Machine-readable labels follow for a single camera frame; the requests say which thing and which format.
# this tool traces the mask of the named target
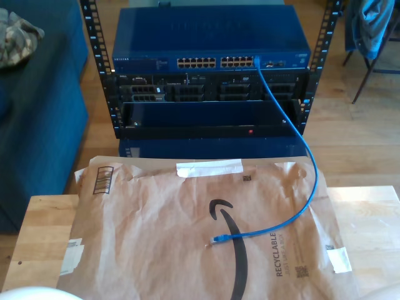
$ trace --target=barcode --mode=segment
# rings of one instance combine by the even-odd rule
[[[97,178],[93,194],[109,194],[111,179],[113,178],[113,167],[100,167],[97,169]]]
[[[294,267],[297,278],[309,277],[307,266]]]

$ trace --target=white object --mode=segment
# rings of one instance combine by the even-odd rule
[[[185,162],[182,164],[176,164],[176,171],[179,177],[191,178],[242,173],[243,166],[241,159],[230,159],[227,161]]]
[[[346,247],[327,250],[327,255],[331,260],[335,273],[344,273],[351,271],[351,265]]]
[[[0,300],[82,300],[68,292],[50,287],[29,286],[0,294]]]
[[[82,239],[70,239],[62,261],[60,275],[72,273],[81,261],[84,245]]]

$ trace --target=network switch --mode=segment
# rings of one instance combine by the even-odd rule
[[[112,58],[116,74],[143,75],[254,71],[255,56],[305,69],[310,53],[292,6],[180,6],[122,9]]]

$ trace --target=wooden floor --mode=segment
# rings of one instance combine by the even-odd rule
[[[323,12],[322,0],[291,0],[313,48]],[[107,49],[111,57],[120,7],[128,0],[97,0]],[[389,45],[379,64],[400,69],[400,43]],[[351,104],[366,73],[359,54],[346,67],[344,19],[334,32],[311,116],[304,134],[328,186],[393,185],[400,194],[400,75],[373,74],[356,105]],[[89,122],[74,170],[86,167],[97,155],[117,156],[114,136],[94,58],[89,60],[81,82]],[[75,193],[72,180],[67,193]],[[0,236],[0,286],[13,253],[16,236]]]

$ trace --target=wooden table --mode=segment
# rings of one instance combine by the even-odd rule
[[[400,202],[391,186],[329,188],[360,296],[400,281]],[[32,197],[3,291],[56,287],[78,197]]]

